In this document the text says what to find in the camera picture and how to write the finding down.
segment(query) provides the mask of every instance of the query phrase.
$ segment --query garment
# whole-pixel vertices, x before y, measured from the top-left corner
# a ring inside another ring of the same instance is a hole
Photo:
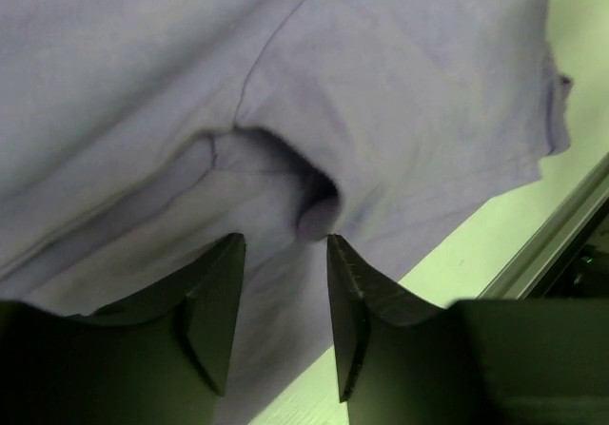
[[[0,298],[89,314],[245,233],[246,423],[329,345],[324,234],[398,279],[568,146],[547,2],[0,0]]]

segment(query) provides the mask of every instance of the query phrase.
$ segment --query gray fabric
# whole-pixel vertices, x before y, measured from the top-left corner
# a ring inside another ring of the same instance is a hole
[[[330,343],[324,244],[394,279],[568,147],[548,0],[0,0],[0,298],[88,314],[248,243],[221,425]]]

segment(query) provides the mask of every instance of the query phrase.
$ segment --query cloth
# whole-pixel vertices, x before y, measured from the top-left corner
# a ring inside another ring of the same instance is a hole
[[[0,0],[0,298],[89,314],[244,233],[246,423],[330,343],[325,234],[398,279],[568,146],[547,2]]]

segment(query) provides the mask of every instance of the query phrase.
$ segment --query metal edge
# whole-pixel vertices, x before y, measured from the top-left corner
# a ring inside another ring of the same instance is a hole
[[[608,199],[609,154],[486,286],[479,299],[526,297]]]

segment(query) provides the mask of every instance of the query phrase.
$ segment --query armpit seam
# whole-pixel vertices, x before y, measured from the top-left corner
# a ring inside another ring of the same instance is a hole
[[[275,30],[273,30],[273,32],[268,37],[268,40],[266,40],[265,44],[263,45],[262,49],[260,50],[258,57],[256,57],[256,60],[254,61],[253,65],[251,66],[251,69],[247,72],[246,78],[244,79],[244,83],[241,87],[241,95],[239,97],[239,102],[237,103],[237,107],[235,108],[235,113],[232,118],[233,127],[235,127],[237,125],[237,117],[239,115],[239,111],[241,110],[241,106],[243,105],[244,99],[246,98],[246,90],[247,90],[247,85],[249,83],[249,80],[251,79],[251,76],[252,76],[254,70],[256,69],[256,67],[258,66],[260,61],[262,60],[262,58],[265,54],[265,51],[268,49],[268,47],[273,42],[273,40],[277,36],[277,34],[281,31],[281,29],[284,28],[285,24],[287,24],[289,19],[306,3],[306,1],[307,0],[301,0],[298,4],[296,4],[296,6],[292,9],[292,11],[290,13],[288,13],[287,16],[284,18],[284,20],[279,24],[279,26]]]

